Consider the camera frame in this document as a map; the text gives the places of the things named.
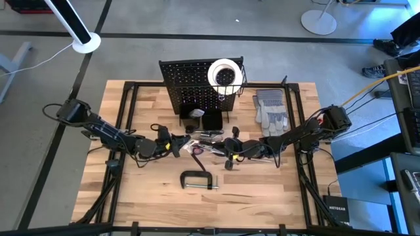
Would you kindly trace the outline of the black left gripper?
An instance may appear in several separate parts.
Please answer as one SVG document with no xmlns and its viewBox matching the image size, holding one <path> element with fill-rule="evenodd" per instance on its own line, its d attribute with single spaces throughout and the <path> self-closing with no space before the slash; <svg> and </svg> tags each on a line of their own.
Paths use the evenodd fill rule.
<svg viewBox="0 0 420 236">
<path fill-rule="evenodd" d="M 166 157 L 170 153 L 174 157 L 180 157 L 179 148 L 182 148 L 190 140 L 190 135 L 171 134 L 167 127 L 159 125 L 157 127 L 157 156 Z"/>
</svg>

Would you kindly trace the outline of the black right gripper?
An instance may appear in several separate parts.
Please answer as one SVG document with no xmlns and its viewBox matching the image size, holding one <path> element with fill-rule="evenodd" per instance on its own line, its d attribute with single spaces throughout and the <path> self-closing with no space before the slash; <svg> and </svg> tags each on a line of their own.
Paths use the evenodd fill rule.
<svg viewBox="0 0 420 236">
<path fill-rule="evenodd" d="M 232 170 L 234 163 L 241 163 L 245 159 L 262 157 L 261 143 L 257 140 L 242 142 L 239 140 L 240 130 L 238 127 L 232 128 L 232 137 L 225 138 L 222 142 L 217 142 L 215 155 L 226 156 L 228 159 L 224 164 L 226 170 Z"/>
</svg>

